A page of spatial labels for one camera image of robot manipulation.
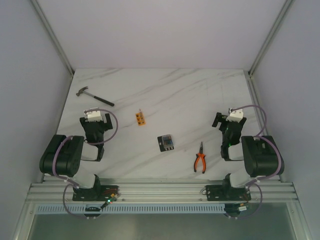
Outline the black fuse box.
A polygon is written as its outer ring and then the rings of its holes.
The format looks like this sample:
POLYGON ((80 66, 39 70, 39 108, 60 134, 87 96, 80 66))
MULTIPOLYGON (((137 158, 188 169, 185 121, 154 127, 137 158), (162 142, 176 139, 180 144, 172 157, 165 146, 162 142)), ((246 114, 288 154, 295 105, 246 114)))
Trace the black fuse box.
POLYGON ((160 152, 167 152, 175 149, 173 139, 170 134, 158 136, 157 141, 160 152))

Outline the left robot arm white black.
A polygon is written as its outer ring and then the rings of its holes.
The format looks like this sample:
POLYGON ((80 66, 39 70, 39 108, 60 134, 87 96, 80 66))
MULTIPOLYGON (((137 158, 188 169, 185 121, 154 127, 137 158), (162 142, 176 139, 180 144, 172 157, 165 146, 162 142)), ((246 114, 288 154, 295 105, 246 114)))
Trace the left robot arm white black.
POLYGON ((97 201, 102 197, 100 178, 81 167, 81 162, 100 162, 105 153, 105 132, 113 129, 110 112, 88 111, 79 119, 85 136, 55 134, 45 149, 39 169, 73 188, 74 201, 97 201))

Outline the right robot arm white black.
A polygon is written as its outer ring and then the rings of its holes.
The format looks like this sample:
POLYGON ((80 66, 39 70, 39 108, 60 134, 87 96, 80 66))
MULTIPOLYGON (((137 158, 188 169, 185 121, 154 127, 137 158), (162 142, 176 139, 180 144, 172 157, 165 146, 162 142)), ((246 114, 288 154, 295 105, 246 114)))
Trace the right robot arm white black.
POLYGON ((221 184, 206 186, 209 201, 248 201, 253 183, 284 172, 284 160, 272 136, 242 136, 246 120, 242 110, 216 113, 212 127, 219 127, 222 133, 221 157, 227 162, 243 162, 244 167, 228 173, 221 184))

